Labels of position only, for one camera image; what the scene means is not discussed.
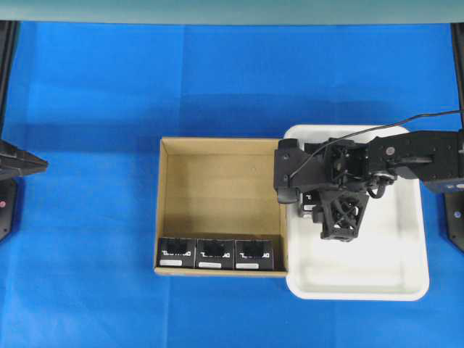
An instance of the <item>open cardboard box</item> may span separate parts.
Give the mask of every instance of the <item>open cardboard box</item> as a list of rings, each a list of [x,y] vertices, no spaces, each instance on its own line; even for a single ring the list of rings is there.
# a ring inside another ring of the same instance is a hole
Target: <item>open cardboard box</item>
[[[286,210],[273,189],[278,139],[163,138],[154,271],[188,276],[286,276]],[[270,239],[274,271],[157,267],[159,237]]]

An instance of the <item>black metal frame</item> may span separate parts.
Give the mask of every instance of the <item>black metal frame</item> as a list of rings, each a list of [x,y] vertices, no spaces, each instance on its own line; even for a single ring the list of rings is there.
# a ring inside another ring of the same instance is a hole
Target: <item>black metal frame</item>
[[[452,49],[455,57],[457,92],[460,109],[464,108],[464,23],[451,24]],[[461,114],[464,128],[464,114]],[[445,194],[448,239],[464,251],[464,193]]]
[[[19,22],[0,21],[0,134],[3,130],[7,109],[8,81],[12,69],[18,27]]]

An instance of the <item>blue backdrop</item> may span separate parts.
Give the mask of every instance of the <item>blue backdrop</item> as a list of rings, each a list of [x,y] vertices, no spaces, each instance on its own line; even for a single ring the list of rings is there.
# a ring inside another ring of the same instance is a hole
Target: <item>blue backdrop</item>
[[[0,345],[461,347],[464,256],[425,189],[431,285],[418,302],[304,301],[283,279],[152,271],[161,136],[281,137],[457,107],[448,25],[23,23],[4,138],[50,167],[22,182],[0,245]]]

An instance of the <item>black box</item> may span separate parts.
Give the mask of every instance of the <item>black box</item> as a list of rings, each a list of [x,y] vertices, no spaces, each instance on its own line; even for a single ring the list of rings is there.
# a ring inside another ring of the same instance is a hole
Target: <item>black box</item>
[[[233,270],[233,240],[198,239],[196,242],[196,268]]]
[[[236,270],[273,270],[273,242],[235,241]]]
[[[158,266],[193,268],[196,239],[165,238],[158,241]]]

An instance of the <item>white plastic tray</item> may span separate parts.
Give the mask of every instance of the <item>white plastic tray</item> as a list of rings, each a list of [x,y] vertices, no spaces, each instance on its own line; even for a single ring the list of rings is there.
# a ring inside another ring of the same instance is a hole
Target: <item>white plastic tray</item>
[[[323,142],[370,126],[295,125],[285,138]],[[402,127],[352,138],[406,133]],[[418,180],[399,178],[384,197],[369,199],[359,237],[349,243],[320,239],[322,225],[287,207],[290,290],[303,299],[413,301],[428,290],[428,265]]]

